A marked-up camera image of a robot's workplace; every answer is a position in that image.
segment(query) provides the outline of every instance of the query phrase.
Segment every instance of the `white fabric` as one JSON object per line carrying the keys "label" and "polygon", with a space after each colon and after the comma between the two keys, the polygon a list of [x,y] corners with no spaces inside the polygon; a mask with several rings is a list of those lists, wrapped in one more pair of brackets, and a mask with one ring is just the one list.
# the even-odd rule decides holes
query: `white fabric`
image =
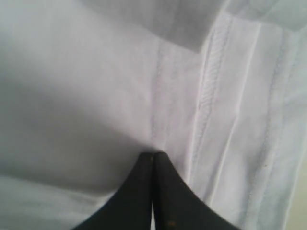
{"label": "white fabric", "polygon": [[306,149],[306,6],[0,1],[0,229],[73,228],[152,148],[231,223],[283,229]]}

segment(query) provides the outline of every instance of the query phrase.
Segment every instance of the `white cloth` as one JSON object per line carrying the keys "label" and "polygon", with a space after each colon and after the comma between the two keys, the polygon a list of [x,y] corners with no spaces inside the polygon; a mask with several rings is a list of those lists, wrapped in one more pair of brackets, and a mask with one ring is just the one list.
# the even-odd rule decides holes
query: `white cloth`
{"label": "white cloth", "polygon": [[283,229],[306,148],[306,6],[0,1],[0,229],[74,227],[151,148],[231,223]]}

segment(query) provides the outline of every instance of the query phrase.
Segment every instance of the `black object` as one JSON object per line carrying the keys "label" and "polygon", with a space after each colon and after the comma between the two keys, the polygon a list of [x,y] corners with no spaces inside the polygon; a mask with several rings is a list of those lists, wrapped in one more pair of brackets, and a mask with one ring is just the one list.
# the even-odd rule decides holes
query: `black object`
{"label": "black object", "polygon": [[122,187],[73,230],[238,230],[199,200],[164,152],[142,153]]}

